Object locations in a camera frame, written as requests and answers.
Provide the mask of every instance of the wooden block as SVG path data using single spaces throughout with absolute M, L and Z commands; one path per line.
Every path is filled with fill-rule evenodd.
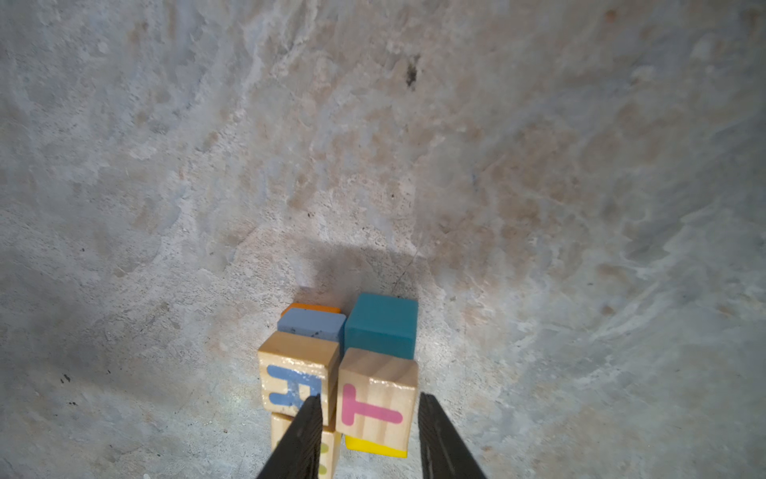
M 336 429 L 406 451 L 416 398 L 415 361 L 349 348 L 338 372 Z
M 345 322 L 343 348 L 413 359 L 416 336 L 417 301 L 362 293 Z
M 345 447 L 350 451 L 368 452 L 370 454 L 377 454 L 379 456 L 389 456 L 390 458 L 407 458 L 407 451 L 399 451 L 394 448 L 387 448 L 376 444 L 374 442 L 365 441 L 364 439 L 352 438 L 351 436 L 345 437 Z
M 284 316 L 287 311 L 292 310 L 294 307 L 300 308 L 302 310 L 324 311 L 325 313 L 338 313 L 338 314 L 340 314 L 340 308 L 339 307 L 316 306 L 314 304 L 292 303 L 284 311 L 282 311 L 282 316 Z
M 293 308 L 277 321 L 277 331 L 335 341 L 342 348 L 344 323 L 340 313 Z
M 322 395 L 322 423 L 335 412 L 340 348 L 333 341 L 277 331 L 258 349 L 264 408 L 294 416 L 310 395 Z
M 284 436 L 287 428 L 293 418 L 276 412 L 271 413 L 271 450 L 273 451 Z M 338 465 L 340 456 L 340 437 L 341 434 L 335 430 L 334 426 L 325 426 L 322 428 L 322 446 L 319 454 L 319 477 L 320 479 L 331 479 Z

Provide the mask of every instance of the mottled gray surface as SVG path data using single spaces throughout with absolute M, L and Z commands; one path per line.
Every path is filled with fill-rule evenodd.
M 362 290 L 491 477 L 765 476 L 764 13 L 4 0 L 0 477 L 253 477 L 255 349 Z

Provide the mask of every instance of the stone surface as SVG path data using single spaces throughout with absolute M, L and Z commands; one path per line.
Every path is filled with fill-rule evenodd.
M 492 477 L 763 477 L 764 7 L 5 2 L 0 477 L 254 477 L 363 290 Z

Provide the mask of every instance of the yellow block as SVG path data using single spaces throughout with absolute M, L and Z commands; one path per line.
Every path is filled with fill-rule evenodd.
M 292 303 L 284 311 L 282 311 L 281 316 L 284 316 L 287 311 L 292 310 L 294 307 L 296 307 L 296 308 L 298 308 L 300 310 L 323 311 L 325 313 L 337 313 L 337 314 L 340 314 L 340 308 L 339 307 L 315 306 L 313 304 Z
M 364 439 L 352 438 L 351 436 L 345 437 L 345 446 L 351 451 L 369 452 L 370 454 L 378 454 L 381 456 L 390 456 L 392 458 L 407 458 L 406 451 L 399 451 L 394 448 L 387 448 L 376 444 L 374 442 L 365 441 Z

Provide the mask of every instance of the teal block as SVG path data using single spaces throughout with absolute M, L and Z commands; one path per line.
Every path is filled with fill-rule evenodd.
M 359 348 L 414 359 L 417 301 L 362 293 L 345 322 L 343 352 Z

